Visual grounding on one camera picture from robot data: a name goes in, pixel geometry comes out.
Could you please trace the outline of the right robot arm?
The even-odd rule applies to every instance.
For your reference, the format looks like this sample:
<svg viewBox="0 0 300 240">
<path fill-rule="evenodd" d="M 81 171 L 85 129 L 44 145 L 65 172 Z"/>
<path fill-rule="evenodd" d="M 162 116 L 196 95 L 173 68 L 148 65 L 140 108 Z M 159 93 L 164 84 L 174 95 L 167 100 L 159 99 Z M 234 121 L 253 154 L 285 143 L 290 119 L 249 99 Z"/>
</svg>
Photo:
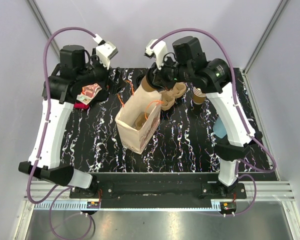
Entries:
<svg viewBox="0 0 300 240">
<path fill-rule="evenodd" d="M 235 192 L 237 181 L 236 165 L 250 151 L 250 146 L 263 135 L 255 130 L 242 111 L 234 84 L 231 68 L 220 59 L 207 60 L 200 41 L 193 36 L 182 37 L 172 44 L 174 58 L 168 56 L 163 40 L 152 40 L 145 49 L 145 55 L 155 57 L 155 63 L 146 75 L 146 81 L 153 89 L 172 89 L 176 83 L 192 83 L 200 89 L 214 106 L 226 135 L 216 142 L 214 152 L 220 158 L 217 185 L 218 195 L 229 198 Z"/>
</svg>

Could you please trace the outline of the red cloth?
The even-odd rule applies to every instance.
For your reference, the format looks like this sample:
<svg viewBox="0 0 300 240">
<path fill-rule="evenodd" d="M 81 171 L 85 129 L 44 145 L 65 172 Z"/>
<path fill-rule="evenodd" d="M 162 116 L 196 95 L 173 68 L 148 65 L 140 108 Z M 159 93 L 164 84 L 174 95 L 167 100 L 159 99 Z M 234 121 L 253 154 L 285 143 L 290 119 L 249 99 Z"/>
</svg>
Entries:
<svg viewBox="0 0 300 240">
<path fill-rule="evenodd" d="M 82 102 L 76 102 L 74 104 L 74 108 L 79 110 L 87 110 L 89 107 L 89 104 L 84 104 Z"/>
</svg>

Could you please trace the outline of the single paper coffee cup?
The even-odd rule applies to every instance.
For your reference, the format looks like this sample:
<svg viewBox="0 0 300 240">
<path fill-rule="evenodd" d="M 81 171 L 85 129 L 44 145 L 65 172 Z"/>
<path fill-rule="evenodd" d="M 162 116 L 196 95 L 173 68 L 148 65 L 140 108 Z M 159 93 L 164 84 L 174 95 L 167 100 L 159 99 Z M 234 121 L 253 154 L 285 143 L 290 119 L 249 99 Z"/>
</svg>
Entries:
<svg viewBox="0 0 300 240">
<path fill-rule="evenodd" d="M 141 82 L 140 82 L 140 86 L 146 91 L 146 92 L 154 92 L 157 91 L 158 88 L 154 87 L 153 84 L 151 82 L 149 82 L 148 79 L 148 74 L 146 74 Z"/>
</svg>

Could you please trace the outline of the paper takeout bag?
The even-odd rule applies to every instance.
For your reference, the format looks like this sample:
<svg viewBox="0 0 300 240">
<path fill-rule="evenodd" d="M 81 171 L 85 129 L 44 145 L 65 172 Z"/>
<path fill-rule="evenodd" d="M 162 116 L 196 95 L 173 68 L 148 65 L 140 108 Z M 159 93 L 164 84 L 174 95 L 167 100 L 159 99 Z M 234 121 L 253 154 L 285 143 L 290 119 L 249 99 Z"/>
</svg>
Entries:
<svg viewBox="0 0 300 240">
<path fill-rule="evenodd" d="M 158 91 L 146 91 L 140 85 L 123 104 L 115 122 L 125 148 L 142 154 L 159 126 L 162 103 Z"/>
</svg>

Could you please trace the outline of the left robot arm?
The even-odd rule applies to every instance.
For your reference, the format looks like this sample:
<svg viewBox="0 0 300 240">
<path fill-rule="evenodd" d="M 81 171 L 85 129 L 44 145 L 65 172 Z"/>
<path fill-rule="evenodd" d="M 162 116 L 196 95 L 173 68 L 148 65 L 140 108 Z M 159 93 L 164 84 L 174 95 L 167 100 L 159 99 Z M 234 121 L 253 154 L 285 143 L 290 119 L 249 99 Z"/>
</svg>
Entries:
<svg viewBox="0 0 300 240">
<path fill-rule="evenodd" d="M 110 67 L 110 60 L 118 53 L 109 41 L 88 52 L 80 45 L 65 45 L 60 51 L 60 62 L 48 77 L 42 92 L 43 111 L 37 139 L 27 161 L 19 163 L 18 170 L 60 186 L 80 188 L 87 198 L 98 193 L 98 186 L 91 174 L 61 166 L 61 145 L 68 118 L 82 88 L 92 84 L 101 87 L 98 101 L 105 101 L 109 94 L 117 94 L 126 86 L 121 69 Z"/>
</svg>

